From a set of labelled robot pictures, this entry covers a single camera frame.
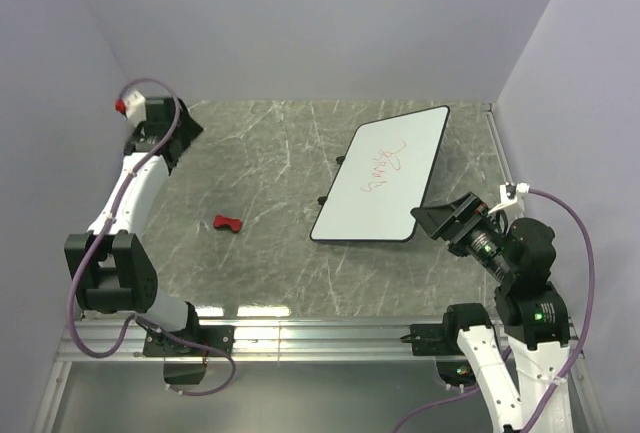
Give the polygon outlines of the red whiteboard eraser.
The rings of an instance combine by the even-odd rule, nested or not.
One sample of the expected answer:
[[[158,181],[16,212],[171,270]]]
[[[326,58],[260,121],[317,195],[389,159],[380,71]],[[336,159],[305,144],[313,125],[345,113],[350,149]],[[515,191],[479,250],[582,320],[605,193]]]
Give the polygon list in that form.
[[[232,218],[224,215],[216,215],[212,226],[216,230],[228,230],[233,233],[239,233],[243,227],[243,223],[240,219]]]

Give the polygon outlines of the white whiteboard black frame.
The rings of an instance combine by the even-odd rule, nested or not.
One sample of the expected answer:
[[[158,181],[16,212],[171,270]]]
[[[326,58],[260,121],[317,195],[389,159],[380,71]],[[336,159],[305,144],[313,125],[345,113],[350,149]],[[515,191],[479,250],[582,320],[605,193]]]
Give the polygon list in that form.
[[[411,210],[425,199],[450,108],[438,106],[359,126],[311,228],[314,242],[410,240]]]

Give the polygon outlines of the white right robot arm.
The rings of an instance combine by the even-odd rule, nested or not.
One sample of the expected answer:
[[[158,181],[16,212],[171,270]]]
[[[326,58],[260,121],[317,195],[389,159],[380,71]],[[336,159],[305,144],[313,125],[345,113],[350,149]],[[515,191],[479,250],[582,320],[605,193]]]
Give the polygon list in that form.
[[[549,278],[554,231],[524,217],[502,227],[475,194],[411,211],[450,253],[470,256],[497,281],[494,300],[516,372],[510,375],[493,324],[480,304],[458,304],[443,316],[444,346],[462,353],[475,376],[495,432],[571,432],[569,387],[561,370],[570,356],[566,305]]]

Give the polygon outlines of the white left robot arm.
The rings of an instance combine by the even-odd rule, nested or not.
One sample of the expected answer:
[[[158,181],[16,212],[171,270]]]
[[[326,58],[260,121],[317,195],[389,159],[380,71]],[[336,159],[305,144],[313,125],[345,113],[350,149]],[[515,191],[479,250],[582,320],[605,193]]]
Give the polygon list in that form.
[[[132,91],[116,109],[134,129],[107,203],[87,231],[64,245],[72,278],[71,306],[102,314],[129,313],[167,332],[180,355],[196,352],[203,332],[195,308],[164,293],[140,236],[151,206],[180,157],[202,133],[180,99]]]

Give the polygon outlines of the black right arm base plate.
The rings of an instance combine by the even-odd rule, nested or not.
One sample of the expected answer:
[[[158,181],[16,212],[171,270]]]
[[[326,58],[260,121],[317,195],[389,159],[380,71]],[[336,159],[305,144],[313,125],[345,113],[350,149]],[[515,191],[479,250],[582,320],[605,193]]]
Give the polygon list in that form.
[[[454,323],[411,324],[409,333],[400,337],[399,341],[408,344],[415,357],[465,356],[457,344],[457,334],[463,326]]]

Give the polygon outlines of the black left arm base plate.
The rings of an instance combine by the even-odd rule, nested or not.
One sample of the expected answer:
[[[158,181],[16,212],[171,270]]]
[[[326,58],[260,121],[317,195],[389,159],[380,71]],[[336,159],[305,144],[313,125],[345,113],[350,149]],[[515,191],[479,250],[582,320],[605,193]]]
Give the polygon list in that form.
[[[205,325],[174,333],[148,327],[145,331],[143,356],[151,358],[229,356],[235,335],[230,325]]]

